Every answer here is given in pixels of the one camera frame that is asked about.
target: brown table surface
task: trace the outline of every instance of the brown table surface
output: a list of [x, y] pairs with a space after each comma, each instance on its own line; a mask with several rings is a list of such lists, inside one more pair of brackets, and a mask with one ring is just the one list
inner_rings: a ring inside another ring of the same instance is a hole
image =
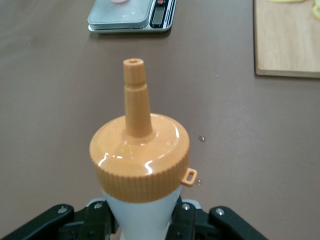
[[152, 112], [190, 135], [202, 184], [183, 198], [228, 206], [269, 239], [319, 239], [320, 81], [255, 75], [252, 1], [180, 0], [169, 34], [104, 36], [88, 31], [93, 3], [0, 1], [0, 237], [102, 196], [89, 142], [124, 114], [135, 57]]

